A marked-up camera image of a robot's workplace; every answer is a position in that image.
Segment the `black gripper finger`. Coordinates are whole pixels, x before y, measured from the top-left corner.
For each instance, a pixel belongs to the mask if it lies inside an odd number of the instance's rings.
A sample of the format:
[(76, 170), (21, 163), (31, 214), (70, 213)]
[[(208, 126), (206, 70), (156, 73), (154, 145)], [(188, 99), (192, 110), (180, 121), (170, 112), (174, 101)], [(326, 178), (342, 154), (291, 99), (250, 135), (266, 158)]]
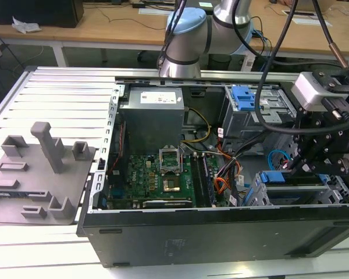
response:
[(325, 135), (294, 135), (293, 142), (297, 144), (297, 154), (289, 163), (290, 172), (309, 172), (303, 158), (329, 158), (335, 160), (333, 144), (342, 136), (342, 131)]
[(349, 160), (330, 160), (329, 158), (303, 158), (304, 165), (308, 166), (308, 171), (315, 174), (328, 174), (335, 176), (349, 175)]

